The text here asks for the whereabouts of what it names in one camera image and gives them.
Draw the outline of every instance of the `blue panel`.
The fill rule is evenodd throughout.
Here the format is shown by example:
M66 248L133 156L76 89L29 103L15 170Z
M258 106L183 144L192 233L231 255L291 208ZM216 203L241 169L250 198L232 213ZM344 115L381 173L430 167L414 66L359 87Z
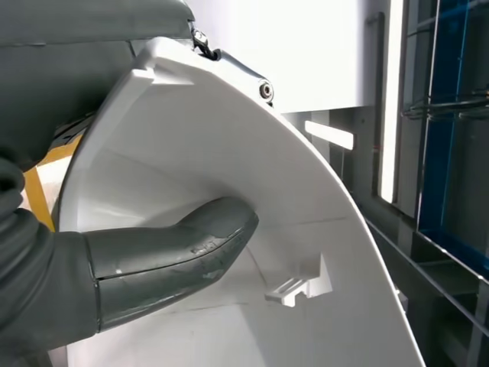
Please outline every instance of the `blue panel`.
M460 89L468 0L442 0L436 36L432 103L454 102ZM452 115L430 121L426 137L420 229L441 229L454 134Z

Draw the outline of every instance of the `white plastic part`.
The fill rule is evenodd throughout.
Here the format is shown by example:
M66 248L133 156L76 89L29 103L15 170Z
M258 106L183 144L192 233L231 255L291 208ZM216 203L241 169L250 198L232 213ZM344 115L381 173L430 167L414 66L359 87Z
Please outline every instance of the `white plastic part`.
M353 134L346 132L339 128L332 128L331 126L318 124L312 121L306 121L306 132L309 132L313 136L317 136L326 141L331 141L336 145L348 149L351 151L353 149L355 141Z
M374 104L375 28L387 2L186 0L214 48L269 79L281 113Z
M423 365L343 183L296 128L235 82L155 39L84 135L63 183L60 230L170 226L220 196L243 198L260 221L221 280L68 346L69 366ZM263 297L319 253L333 291L293 308Z
M298 294L303 293L307 298L313 298L332 290L326 264L321 254L303 265L299 278L289 279L272 292L266 294L265 298L284 306L295 307L295 298Z

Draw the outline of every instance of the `screw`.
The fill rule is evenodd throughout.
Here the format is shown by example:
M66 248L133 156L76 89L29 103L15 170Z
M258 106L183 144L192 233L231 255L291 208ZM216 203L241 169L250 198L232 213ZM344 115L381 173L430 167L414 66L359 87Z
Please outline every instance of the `screw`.
M260 86L260 93L261 98L269 102L273 98L273 88L267 80L263 80Z

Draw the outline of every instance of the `white plastic tab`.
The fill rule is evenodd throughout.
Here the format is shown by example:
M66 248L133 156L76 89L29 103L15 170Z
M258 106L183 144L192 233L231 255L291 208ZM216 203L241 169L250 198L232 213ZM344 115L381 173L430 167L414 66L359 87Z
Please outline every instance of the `white plastic tab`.
M295 307L295 297L303 293L307 298L320 296L333 290L322 254L305 261L300 268L298 278L291 278L265 295L266 300Z

